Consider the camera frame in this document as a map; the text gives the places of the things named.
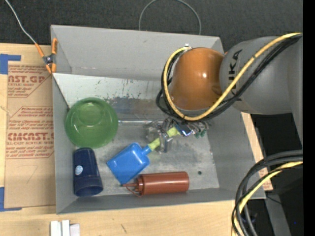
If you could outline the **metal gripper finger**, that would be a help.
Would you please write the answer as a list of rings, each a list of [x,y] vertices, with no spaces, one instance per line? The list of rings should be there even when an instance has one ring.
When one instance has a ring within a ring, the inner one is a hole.
[[[158,153],[167,153],[171,149],[172,141],[172,137],[161,136],[159,138],[160,145],[157,148]]]
[[[155,128],[157,130],[157,134],[159,136],[169,136],[168,134],[168,129],[170,126],[170,122],[169,121],[156,121],[155,122]]]

